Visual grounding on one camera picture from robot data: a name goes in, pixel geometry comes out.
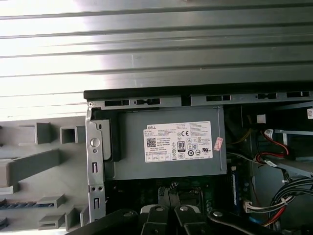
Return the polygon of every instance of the power supply label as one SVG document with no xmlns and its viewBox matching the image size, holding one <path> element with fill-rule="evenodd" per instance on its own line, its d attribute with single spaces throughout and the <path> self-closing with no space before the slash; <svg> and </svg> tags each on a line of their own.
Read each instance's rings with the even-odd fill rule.
<svg viewBox="0 0 313 235">
<path fill-rule="evenodd" d="M 213 158 L 209 121 L 147 125 L 143 137 L 147 163 Z"/>
</svg>

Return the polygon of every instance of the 80 plus logo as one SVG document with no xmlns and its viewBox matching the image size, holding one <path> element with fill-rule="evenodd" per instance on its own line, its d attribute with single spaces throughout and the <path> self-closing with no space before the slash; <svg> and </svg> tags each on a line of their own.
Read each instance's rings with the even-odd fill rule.
<svg viewBox="0 0 313 235">
<path fill-rule="evenodd" d="M 182 153 L 186 151 L 186 143 L 185 141 L 178 141 L 177 142 L 178 152 Z"/>
</svg>

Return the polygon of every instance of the qr code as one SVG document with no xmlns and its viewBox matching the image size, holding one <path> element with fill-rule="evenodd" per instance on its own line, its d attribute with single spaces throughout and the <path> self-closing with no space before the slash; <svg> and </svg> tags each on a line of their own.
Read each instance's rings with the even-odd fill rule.
<svg viewBox="0 0 313 235">
<path fill-rule="evenodd" d="M 157 142 L 155 138 L 147 138 L 147 147 L 156 147 L 157 146 Z"/>
</svg>

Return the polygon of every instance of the ce mark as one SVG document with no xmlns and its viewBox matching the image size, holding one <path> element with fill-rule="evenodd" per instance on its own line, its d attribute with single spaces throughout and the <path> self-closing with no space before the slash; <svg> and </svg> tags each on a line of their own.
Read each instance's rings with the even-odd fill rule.
<svg viewBox="0 0 313 235">
<path fill-rule="evenodd" d="M 181 132 L 181 135 L 182 135 L 182 136 L 189 136 L 189 131 L 182 131 L 182 132 Z"/>
</svg>

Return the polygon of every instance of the white connector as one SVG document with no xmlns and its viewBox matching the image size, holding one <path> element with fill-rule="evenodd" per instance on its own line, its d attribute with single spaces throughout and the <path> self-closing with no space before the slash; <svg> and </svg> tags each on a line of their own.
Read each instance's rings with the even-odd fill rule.
<svg viewBox="0 0 313 235">
<path fill-rule="evenodd" d="M 249 200 L 246 200 L 246 199 L 244 199 L 243 200 L 243 206 L 244 206 L 244 211 L 246 212 L 246 213 L 248 213 L 248 206 L 252 206 L 252 202 L 250 202 Z"/>
</svg>

